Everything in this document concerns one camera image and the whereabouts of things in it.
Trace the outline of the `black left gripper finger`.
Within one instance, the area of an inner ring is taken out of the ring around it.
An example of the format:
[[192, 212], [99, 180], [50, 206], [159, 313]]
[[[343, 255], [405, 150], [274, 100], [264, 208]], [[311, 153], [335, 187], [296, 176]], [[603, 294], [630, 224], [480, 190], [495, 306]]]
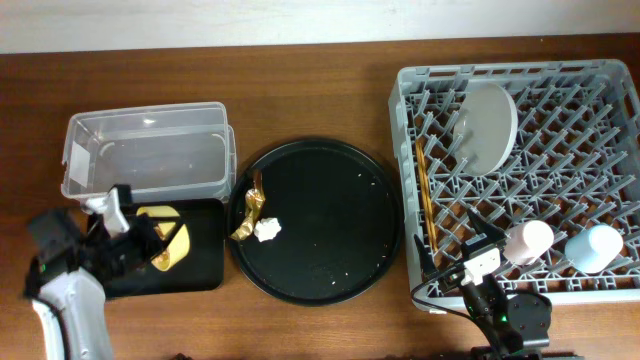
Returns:
[[144, 257], [153, 265], [175, 265], [183, 258], [183, 237], [159, 240], [146, 237], [142, 240]]
[[[161, 224], [169, 224], [168, 230], [162, 230]], [[150, 216], [149, 214], [136, 215], [130, 221], [131, 228], [136, 228], [147, 237], [159, 240], [172, 240], [178, 234], [177, 216]]]

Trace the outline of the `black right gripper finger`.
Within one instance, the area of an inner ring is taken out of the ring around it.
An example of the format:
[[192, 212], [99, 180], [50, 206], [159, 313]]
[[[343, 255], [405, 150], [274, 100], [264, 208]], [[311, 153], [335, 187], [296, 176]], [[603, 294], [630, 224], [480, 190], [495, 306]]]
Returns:
[[427, 252], [427, 248], [418, 234], [413, 235], [413, 241], [419, 257], [422, 280], [425, 283], [436, 281], [440, 272], [433, 262], [432, 256]]
[[506, 233], [503, 229], [488, 223], [481, 218], [477, 211], [469, 208], [467, 216], [477, 235], [484, 235], [482, 240], [484, 245], [495, 245], [499, 250], [503, 250], [506, 245]]

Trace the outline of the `yellow bowl with food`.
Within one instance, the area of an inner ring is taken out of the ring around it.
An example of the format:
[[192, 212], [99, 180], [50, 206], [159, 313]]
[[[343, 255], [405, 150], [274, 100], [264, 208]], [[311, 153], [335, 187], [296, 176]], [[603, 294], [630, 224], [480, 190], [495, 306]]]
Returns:
[[187, 225], [182, 223], [179, 213], [167, 205], [144, 206], [136, 211], [137, 215], [148, 215], [154, 222], [154, 230], [166, 245], [166, 249], [152, 260], [153, 266], [166, 272], [180, 262], [190, 251], [190, 237]]

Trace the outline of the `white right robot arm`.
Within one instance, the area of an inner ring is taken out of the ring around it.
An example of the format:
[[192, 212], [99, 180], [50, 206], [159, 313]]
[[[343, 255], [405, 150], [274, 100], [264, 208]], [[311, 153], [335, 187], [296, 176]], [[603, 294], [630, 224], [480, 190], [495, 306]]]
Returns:
[[[494, 272], [501, 265], [506, 233], [472, 209], [467, 216], [481, 238], [463, 243], [461, 258], [443, 270], [435, 267], [422, 241], [414, 238], [423, 282], [411, 290], [412, 301], [472, 322], [489, 343], [471, 350], [475, 359], [540, 359], [541, 349], [550, 343], [552, 302], [535, 292], [501, 287]], [[418, 292], [433, 284], [443, 291], [459, 290], [466, 312], [419, 299]]]

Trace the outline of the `pink plastic cup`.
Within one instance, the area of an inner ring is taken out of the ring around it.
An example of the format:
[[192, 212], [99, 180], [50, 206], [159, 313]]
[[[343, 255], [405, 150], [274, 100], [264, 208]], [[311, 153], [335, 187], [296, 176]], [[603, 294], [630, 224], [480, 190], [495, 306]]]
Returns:
[[531, 220], [508, 229], [504, 257], [519, 266], [530, 265], [553, 244], [552, 228], [540, 220]]

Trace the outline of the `light blue cup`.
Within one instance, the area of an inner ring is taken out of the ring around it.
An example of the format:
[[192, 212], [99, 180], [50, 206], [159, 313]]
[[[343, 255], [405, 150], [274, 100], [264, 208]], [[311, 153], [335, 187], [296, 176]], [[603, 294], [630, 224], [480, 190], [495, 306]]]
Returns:
[[622, 235], [609, 225], [599, 224], [569, 239], [564, 254], [575, 269], [593, 274], [604, 270], [622, 247]]

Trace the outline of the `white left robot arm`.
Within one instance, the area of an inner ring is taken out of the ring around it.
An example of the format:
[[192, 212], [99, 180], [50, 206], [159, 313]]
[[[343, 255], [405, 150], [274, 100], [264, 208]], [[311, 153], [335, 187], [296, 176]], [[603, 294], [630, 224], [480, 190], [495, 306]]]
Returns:
[[24, 297], [44, 333], [49, 359], [112, 359], [104, 287], [161, 255], [184, 222], [177, 216], [130, 219], [111, 235], [101, 221], [82, 232], [67, 208], [54, 208], [28, 224], [39, 253], [29, 265]]

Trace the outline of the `grey round plate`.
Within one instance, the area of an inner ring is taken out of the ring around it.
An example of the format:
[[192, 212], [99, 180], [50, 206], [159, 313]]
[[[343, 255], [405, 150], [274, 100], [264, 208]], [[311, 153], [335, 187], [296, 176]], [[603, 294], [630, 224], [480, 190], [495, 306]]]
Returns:
[[516, 140], [518, 116], [511, 95], [501, 86], [487, 84], [467, 94], [461, 104], [453, 136], [460, 140], [453, 151], [463, 171], [484, 176], [498, 170]]

